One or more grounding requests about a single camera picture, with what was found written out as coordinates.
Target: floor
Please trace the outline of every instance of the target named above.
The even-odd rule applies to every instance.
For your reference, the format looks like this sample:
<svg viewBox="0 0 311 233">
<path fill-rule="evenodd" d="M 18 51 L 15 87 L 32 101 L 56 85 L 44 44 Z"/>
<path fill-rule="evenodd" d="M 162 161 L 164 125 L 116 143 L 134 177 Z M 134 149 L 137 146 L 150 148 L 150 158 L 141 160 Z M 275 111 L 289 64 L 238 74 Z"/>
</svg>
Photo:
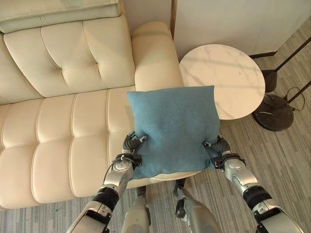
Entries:
<svg viewBox="0 0 311 233">
<path fill-rule="evenodd" d="M 261 69 L 277 67 L 311 36 L 311 18 L 273 57 L 255 59 Z M 285 96 L 288 89 L 302 87 L 311 78 L 311 43 L 278 73 L 274 93 Z M 251 115 L 221 129 L 233 151 L 242 156 L 262 186 L 279 202 L 307 233 L 311 232 L 311 88 L 304 92 L 306 106 L 294 112 L 293 125 L 281 132 L 260 127 Z M 302 97 L 292 103 L 302 106 Z M 153 233 L 189 233 L 185 222 L 175 218 L 174 182 L 147 187 Z M 187 179 L 186 188 L 205 203 L 224 233 L 254 233 L 256 223 L 243 199 L 221 171 L 205 170 Z M 118 203 L 110 224 L 111 233 L 120 232 L 135 191 L 127 190 Z M 63 233 L 90 198 L 0 212 L 1 233 Z"/>
</svg>

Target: sofa armrest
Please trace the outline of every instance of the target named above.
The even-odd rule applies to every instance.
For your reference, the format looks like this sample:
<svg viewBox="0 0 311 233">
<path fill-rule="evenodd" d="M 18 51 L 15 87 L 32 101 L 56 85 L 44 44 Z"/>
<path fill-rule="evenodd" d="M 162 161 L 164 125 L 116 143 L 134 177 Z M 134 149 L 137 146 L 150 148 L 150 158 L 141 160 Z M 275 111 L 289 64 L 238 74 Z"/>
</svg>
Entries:
<svg viewBox="0 0 311 233">
<path fill-rule="evenodd" d="M 184 86 L 168 26 L 149 22 L 132 33 L 137 91 Z"/>
</svg>

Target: sofa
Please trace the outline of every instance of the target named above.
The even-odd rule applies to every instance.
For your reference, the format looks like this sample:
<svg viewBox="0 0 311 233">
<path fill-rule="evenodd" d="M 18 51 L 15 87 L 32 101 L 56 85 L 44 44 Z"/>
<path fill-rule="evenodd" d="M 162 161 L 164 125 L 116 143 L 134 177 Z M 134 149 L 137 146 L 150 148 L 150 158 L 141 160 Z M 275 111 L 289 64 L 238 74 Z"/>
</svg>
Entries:
<svg viewBox="0 0 311 233">
<path fill-rule="evenodd" d="M 170 30 L 130 34 L 118 0 L 0 4 L 0 209 L 94 195 L 135 128 L 126 92 L 183 86 Z"/>
</svg>

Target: tufted leather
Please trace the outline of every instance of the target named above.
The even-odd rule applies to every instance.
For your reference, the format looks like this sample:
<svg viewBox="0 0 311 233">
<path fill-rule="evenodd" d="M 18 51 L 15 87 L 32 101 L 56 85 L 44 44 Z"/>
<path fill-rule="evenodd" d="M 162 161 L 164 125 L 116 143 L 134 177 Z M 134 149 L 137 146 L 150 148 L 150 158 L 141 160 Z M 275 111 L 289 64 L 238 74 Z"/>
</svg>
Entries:
<svg viewBox="0 0 311 233">
<path fill-rule="evenodd" d="M 123 14 L 0 34 L 0 70 L 0 210 L 94 195 L 134 129 L 126 92 L 183 85 L 168 26 L 131 41 Z"/>
<path fill-rule="evenodd" d="M 0 106 L 0 206 L 19 208 L 95 194 L 134 128 L 126 97 L 133 90 Z"/>
<path fill-rule="evenodd" d="M 0 105 L 42 97 L 17 68 L 3 34 L 0 34 L 0 71 Z"/>
<path fill-rule="evenodd" d="M 22 30 L 5 34 L 4 41 L 18 68 L 44 97 L 134 85 L 124 16 Z"/>
</svg>

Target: table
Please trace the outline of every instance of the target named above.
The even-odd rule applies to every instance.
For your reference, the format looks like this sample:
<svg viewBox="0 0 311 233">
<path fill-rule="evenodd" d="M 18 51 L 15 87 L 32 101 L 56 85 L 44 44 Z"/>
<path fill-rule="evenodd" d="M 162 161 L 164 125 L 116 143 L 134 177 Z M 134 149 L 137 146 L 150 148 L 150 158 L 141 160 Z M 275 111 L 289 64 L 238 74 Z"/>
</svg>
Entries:
<svg viewBox="0 0 311 233">
<path fill-rule="evenodd" d="M 258 65 L 245 53 L 226 45 L 203 45 L 180 62 L 185 86 L 214 85 L 219 119 L 252 113 L 264 97 L 265 82 Z"/>
</svg>

